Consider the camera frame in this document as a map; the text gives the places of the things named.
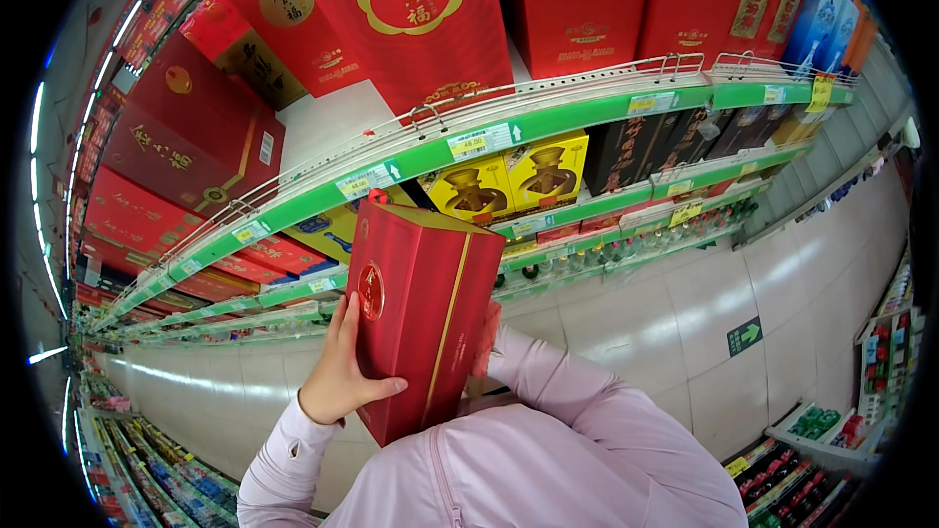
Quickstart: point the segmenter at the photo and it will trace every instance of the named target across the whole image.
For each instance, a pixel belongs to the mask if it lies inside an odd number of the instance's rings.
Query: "price label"
[[[547,252],[545,254],[545,259],[556,260],[558,257],[564,257],[565,255],[570,255],[571,253],[574,253],[574,247],[569,245],[567,247],[562,247],[560,249]]]
[[[512,225],[512,235],[520,237],[522,235],[533,234],[541,230],[549,229],[554,226],[554,216],[533,217],[521,220]]]
[[[666,193],[667,196],[677,196],[678,194],[684,194],[691,191],[691,186],[694,184],[691,180],[685,180],[684,182],[675,182],[669,186],[669,191]]]
[[[697,202],[684,208],[679,208],[674,213],[672,213],[671,220],[669,222],[669,228],[674,227],[675,225],[680,225],[689,218],[697,217],[701,214],[702,206],[704,206],[704,202]]]
[[[765,90],[763,91],[763,103],[765,105],[781,105],[785,104],[785,102],[785,86],[766,86]]]
[[[241,244],[251,244],[252,242],[260,241],[264,237],[270,234],[270,229],[264,223],[259,220],[252,220],[250,223],[242,227],[240,230],[236,230],[232,234],[235,235],[235,238],[238,239],[238,242]]]
[[[327,291],[335,287],[336,284],[331,277],[324,277],[323,279],[310,282],[310,291],[312,293],[320,293],[321,291]]]
[[[724,471],[731,475],[732,478],[744,473],[747,469],[750,468],[750,463],[746,461],[743,457],[737,457],[732,461],[728,466],[724,467]]]
[[[510,126],[509,123],[500,123],[466,135],[452,136],[447,139],[447,145],[450,146],[453,161],[465,161],[507,149],[513,143],[520,142],[521,135],[518,125]]]
[[[390,159],[385,163],[373,166],[368,170],[362,170],[343,178],[336,183],[336,187],[346,197],[346,200],[352,202],[359,199],[372,188],[387,188],[401,179],[401,171],[398,170],[397,162]]]
[[[830,74],[815,75],[812,81],[812,101],[805,109],[806,112],[822,112],[831,100],[831,88],[835,86],[835,76]]]
[[[665,112],[677,103],[678,97],[675,96],[674,91],[633,96],[629,99],[629,108],[626,115],[628,117],[639,117],[644,114]]]

